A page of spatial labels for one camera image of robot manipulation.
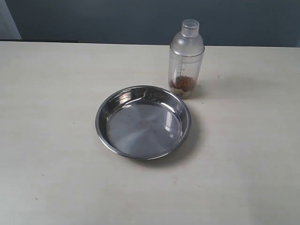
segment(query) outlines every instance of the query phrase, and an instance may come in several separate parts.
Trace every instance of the metal pet bowl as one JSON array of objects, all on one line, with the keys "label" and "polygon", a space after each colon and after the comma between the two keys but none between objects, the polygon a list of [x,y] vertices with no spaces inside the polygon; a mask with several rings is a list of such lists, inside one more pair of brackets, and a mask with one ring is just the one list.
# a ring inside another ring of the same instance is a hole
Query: metal pet bowl
[{"label": "metal pet bowl", "polygon": [[113,152],[132,159],[165,156],[187,138],[191,115],[171,92],[152,86],[134,86],[115,92],[100,106],[96,130]]}]

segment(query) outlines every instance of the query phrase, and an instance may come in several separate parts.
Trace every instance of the plastic bottle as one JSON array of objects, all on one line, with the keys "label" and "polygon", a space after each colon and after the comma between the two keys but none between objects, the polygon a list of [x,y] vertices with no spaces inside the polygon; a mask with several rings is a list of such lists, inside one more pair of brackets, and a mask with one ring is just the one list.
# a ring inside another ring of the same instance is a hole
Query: plastic bottle
[{"label": "plastic bottle", "polygon": [[170,44],[168,74],[169,90],[180,98],[187,98],[195,88],[204,50],[199,22],[184,20]]}]

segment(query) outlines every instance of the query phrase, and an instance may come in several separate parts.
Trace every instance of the white table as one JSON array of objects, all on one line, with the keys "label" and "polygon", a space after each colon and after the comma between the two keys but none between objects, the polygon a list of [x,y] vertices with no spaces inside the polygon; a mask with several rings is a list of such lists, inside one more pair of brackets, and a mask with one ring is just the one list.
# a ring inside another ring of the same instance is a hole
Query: white table
[{"label": "white table", "polygon": [[300,49],[208,46],[180,149],[140,162],[101,143],[100,104],[167,88],[168,51],[0,43],[0,224],[299,224]]}]

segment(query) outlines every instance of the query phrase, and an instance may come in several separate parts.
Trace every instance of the blue-gray wall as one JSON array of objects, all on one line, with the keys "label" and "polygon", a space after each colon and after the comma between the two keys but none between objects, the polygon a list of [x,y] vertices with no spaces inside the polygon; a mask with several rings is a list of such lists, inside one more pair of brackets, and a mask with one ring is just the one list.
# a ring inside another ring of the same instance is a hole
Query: blue-gray wall
[{"label": "blue-gray wall", "polygon": [[6,0],[23,39],[164,44],[181,21],[206,45],[296,46],[300,0]]}]

